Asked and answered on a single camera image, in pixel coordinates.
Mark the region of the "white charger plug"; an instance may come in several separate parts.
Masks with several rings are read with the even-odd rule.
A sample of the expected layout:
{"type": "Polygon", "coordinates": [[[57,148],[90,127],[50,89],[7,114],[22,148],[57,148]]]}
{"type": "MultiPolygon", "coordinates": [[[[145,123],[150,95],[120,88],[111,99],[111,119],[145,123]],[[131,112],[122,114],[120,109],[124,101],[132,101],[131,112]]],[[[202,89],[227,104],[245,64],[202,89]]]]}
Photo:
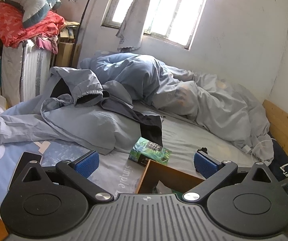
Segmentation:
{"type": "Polygon", "coordinates": [[[242,150],[245,152],[245,153],[249,153],[251,151],[251,148],[248,146],[248,145],[245,145],[242,150]]]}

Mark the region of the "light blue patterned bedsheet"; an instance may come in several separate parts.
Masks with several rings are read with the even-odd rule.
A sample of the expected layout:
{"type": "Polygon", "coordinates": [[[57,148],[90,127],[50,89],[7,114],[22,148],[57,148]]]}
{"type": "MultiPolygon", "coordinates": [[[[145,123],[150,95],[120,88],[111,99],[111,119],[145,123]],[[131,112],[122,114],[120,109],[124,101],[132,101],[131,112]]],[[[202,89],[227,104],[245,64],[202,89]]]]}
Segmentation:
{"type": "Polygon", "coordinates": [[[128,154],[140,135],[137,122],[99,106],[50,110],[36,97],[9,108],[0,115],[0,205],[24,152],[53,166],[95,150],[100,164],[90,180],[113,195],[132,193],[142,169],[128,161],[128,154]]]}

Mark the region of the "grey blue duvet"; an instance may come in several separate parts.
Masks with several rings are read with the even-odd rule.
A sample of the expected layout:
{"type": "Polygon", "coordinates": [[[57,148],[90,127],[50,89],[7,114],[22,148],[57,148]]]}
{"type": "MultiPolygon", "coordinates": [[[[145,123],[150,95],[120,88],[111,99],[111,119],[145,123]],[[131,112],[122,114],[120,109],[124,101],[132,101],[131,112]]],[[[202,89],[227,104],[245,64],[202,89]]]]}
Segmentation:
{"type": "Polygon", "coordinates": [[[266,111],[240,84],[134,53],[86,58],[79,67],[93,71],[101,84],[117,81],[133,100],[191,120],[240,150],[248,145],[249,154],[267,165],[274,158],[266,111]]]}

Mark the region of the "open orange cardboard box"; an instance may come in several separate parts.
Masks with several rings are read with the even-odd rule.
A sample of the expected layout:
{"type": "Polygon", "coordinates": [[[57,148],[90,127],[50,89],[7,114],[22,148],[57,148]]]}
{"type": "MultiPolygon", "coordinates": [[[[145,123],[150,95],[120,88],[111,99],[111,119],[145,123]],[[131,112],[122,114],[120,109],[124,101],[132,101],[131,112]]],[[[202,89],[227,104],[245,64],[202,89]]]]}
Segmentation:
{"type": "Polygon", "coordinates": [[[153,188],[161,181],[168,188],[185,193],[202,183],[204,179],[197,178],[182,171],[173,169],[150,160],[138,183],[136,194],[151,194],[153,188]]]}

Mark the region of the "green tissue pack on bed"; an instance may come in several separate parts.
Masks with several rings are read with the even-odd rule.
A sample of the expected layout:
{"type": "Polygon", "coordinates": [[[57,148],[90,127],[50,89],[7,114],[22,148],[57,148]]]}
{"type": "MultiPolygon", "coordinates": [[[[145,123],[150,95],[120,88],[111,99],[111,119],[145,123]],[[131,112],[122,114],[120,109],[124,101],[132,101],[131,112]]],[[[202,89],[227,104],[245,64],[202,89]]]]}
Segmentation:
{"type": "Polygon", "coordinates": [[[171,150],[140,137],[131,149],[128,159],[142,166],[146,166],[149,160],[167,165],[171,154],[171,150]]]}

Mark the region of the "grey jacket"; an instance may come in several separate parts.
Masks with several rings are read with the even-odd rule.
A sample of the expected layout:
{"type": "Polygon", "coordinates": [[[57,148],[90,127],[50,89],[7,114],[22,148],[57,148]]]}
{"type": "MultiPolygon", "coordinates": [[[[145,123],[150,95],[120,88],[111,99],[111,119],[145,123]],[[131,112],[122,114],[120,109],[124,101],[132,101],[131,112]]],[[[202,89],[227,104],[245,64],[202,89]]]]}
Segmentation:
{"type": "Polygon", "coordinates": [[[51,68],[40,112],[60,138],[102,154],[128,152],[139,138],[163,144],[162,118],[135,111],[123,85],[102,85],[90,69],[51,68]]]}

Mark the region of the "wooden headboard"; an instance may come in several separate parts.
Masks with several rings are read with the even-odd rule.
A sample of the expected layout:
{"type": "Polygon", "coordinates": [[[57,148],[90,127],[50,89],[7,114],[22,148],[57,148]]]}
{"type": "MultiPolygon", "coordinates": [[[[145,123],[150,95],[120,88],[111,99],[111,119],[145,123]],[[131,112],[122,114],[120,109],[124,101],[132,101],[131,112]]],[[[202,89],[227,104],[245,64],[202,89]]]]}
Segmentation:
{"type": "Polygon", "coordinates": [[[270,133],[288,155],[288,113],[268,100],[264,100],[270,133]]]}

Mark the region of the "brown cardboard boxes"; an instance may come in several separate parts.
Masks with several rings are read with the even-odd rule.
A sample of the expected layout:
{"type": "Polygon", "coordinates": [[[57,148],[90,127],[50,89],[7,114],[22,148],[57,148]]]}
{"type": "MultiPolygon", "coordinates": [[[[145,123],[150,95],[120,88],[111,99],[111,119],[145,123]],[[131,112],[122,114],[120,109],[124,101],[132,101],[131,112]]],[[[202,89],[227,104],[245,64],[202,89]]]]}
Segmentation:
{"type": "Polygon", "coordinates": [[[55,66],[77,68],[80,55],[80,44],[77,44],[80,24],[75,21],[65,21],[58,36],[58,53],[55,66]]]}

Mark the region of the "pink garment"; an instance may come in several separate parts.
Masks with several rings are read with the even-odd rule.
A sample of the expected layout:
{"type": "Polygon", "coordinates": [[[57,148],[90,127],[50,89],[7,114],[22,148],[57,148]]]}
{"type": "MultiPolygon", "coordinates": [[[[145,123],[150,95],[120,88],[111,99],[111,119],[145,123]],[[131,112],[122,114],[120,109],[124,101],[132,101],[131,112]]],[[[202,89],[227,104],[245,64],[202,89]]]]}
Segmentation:
{"type": "Polygon", "coordinates": [[[35,45],[43,50],[58,54],[58,37],[35,37],[35,45]]]}

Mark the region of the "white hanging curtain cloth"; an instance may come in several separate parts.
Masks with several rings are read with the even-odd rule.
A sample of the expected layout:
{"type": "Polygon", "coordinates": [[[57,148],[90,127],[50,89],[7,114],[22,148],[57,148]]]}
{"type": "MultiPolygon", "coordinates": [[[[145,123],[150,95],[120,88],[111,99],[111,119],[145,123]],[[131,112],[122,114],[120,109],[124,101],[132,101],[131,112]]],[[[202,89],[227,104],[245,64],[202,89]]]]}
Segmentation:
{"type": "Polygon", "coordinates": [[[150,0],[133,0],[116,34],[119,38],[117,50],[131,52],[141,47],[145,20],[150,0]]]}

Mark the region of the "red floral blanket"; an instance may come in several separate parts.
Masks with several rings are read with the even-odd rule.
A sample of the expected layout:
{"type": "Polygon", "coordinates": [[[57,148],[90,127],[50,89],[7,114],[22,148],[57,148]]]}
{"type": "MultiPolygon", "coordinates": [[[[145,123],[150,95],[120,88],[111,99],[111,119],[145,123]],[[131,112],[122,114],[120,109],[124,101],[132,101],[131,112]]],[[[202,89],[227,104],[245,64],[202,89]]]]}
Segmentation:
{"type": "Polygon", "coordinates": [[[21,11],[0,1],[0,40],[6,47],[17,48],[20,42],[36,36],[55,37],[65,25],[64,18],[52,11],[41,22],[28,28],[23,27],[22,18],[21,11]]]}

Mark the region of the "window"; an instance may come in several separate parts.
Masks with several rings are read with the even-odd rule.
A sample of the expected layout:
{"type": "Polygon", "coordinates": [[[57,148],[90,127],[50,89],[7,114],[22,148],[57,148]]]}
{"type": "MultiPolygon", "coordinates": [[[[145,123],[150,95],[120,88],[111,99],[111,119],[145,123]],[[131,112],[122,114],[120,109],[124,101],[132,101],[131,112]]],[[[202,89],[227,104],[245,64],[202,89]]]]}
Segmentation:
{"type": "MultiPolygon", "coordinates": [[[[103,26],[119,30],[133,0],[110,0],[103,26]]],[[[145,34],[189,49],[206,0],[150,0],[145,34]]]]}

